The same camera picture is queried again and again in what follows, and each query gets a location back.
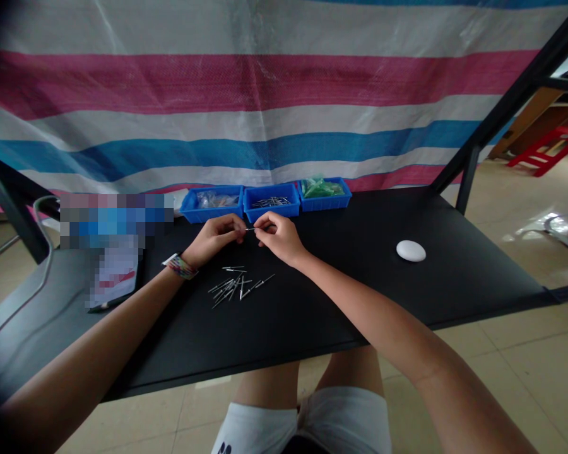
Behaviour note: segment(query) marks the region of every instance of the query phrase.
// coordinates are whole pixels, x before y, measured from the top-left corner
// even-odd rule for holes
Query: white shorts
[[[268,410],[231,403],[212,452],[281,453],[300,435],[326,451],[391,453],[387,403],[361,388],[331,387],[313,393],[296,410]]]

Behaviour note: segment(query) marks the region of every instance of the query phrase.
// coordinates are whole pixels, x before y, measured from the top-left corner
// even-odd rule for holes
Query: striped tarp
[[[40,185],[168,192],[321,173],[370,190],[433,181],[568,1],[41,0],[17,13],[0,36],[0,159]]]

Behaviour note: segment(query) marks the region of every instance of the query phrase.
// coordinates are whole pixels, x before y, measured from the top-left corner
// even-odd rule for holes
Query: black table
[[[344,210],[302,213],[299,235],[318,257],[388,295],[436,329],[554,304],[550,294],[429,187],[356,193]],[[144,281],[182,250],[201,225],[184,219],[145,252]],[[400,240],[427,251],[421,263],[396,254]],[[87,314],[83,292],[96,252],[59,250],[40,295],[0,333],[0,401],[105,314]],[[245,265],[267,284],[211,310],[207,291]],[[38,268],[0,306],[0,322],[42,277]],[[306,277],[257,246],[250,233],[185,283],[106,400],[272,366],[366,344],[342,312]]]

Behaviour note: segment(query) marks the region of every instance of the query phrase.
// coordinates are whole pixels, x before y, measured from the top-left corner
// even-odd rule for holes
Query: small blue container
[[[238,204],[230,207],[221,208],[198,208],[198,192],[215,191],[217,195],[237,195]],[[186,217],[191,224],[204,223],[211,218],[218,218],[224,214],[235,213],[241,218],[244,217],[242,211],[242,199],[244,198],[244,186],[211,186],[204,188],[190,189],[179,212]]]
[[[286,197],[290,205],[281,205],[265,208],[251,208],[254,202],[269,199],[270,197]],[[246,188],[244,191],[244,211],[248,220],[254,224],[263,213],[273,211],[287,218],[299,215],[299,193],[294,183],[283,185],[264,186],[260,188]]]
[[[340,177],[336,178],[325,178],[324,181],[339,183],[345,191],[345,195],[332,195],[331,197],[311,197],[306,199],[303,197],[303,186],[301,181],[297,182],[297,189],[299,190],[299,197],[301,198],[301,206],[303,211],[320,211],[324,209],[336,209],[336,208],[347,208],[349,205],[349,199],[352,198],[352,192],[349,190],[349,186]]]

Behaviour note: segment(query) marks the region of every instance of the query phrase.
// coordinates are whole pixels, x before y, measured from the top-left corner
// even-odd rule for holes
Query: beaded bracelet
[[[175,255],[175,257],[172,257],[169,260],[168,267],[180,277],[187,280],[192,279],[196,274],[198,274],[198,270],[196,268],[185,263],[178,255]]]

